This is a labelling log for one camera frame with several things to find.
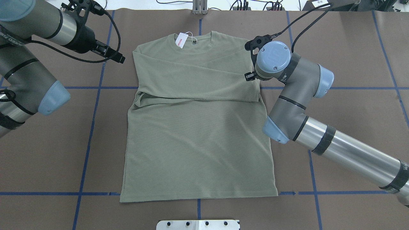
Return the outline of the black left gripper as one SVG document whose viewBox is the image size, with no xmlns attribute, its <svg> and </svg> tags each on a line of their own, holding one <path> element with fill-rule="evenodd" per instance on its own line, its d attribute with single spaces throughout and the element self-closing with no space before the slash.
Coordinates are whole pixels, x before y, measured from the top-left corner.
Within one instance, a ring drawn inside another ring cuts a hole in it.
<svg viewBox="0 0 409 230">
<path fill-rule="evenodd" d="M 64 47 L 79 54 L 84 54 L 89 51 L 96 54 L 103 54 L 103 62 L 112 60 L 119 64 L 123 64 L 125 61 L 125 57 L 119 51 L 96 40 L 94 31 L 86 25 L 78 29 L 73 40 L 67 45 L 64 45 Z"/>
</svg>

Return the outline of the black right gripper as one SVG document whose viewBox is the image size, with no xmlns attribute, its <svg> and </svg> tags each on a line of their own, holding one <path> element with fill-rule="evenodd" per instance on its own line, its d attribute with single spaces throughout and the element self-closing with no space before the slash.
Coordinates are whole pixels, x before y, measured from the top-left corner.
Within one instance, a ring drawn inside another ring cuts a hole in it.
<svg viewBox="0 0 409 230">
<path fill-rule="evenodd" d="M 246 81 L 254 81 L 259 79 L 259 75 L 256 72 L 249 72 L 244 75 Z"/>
</svg>

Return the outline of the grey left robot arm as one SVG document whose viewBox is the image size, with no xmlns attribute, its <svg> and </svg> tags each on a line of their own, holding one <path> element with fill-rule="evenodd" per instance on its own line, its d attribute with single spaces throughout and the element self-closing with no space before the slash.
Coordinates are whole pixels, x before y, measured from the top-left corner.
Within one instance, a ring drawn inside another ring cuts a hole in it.
<svg viewBox="0 0 409 230">
<path fill-rule="evenodd" d="M 57 8 L 45 0 L 1 1 L 1 76 L 9 87 L 1 90 L 1 137 L 25 124 L 37 112 L 49 115 L 67 103 L 71 96 L 53 74 L 32 54 L 27 44 L 41 44 L 69 58 L 92 64 L 58 50 L 32 36 L 49 40 L 79 54 L 92 51 L 102 57 L 96 63 L 113 60 L 124 63 L 125 57 L 95 38 L 87 25 L 89 13 L 110 19 L 112 16 L 94 0 L 70 0 Z"/>
</svg>

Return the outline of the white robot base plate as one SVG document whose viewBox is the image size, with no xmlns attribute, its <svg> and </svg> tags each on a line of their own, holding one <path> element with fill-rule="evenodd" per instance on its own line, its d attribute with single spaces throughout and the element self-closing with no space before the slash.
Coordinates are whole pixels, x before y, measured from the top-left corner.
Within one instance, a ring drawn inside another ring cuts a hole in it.
<svg viewBox="0 0 409 230">
<path fill-rule="evenodd" d="M 156 230 L 240 230 L 239 220 L 163 220 L 156 225 Z"/>
</svg>

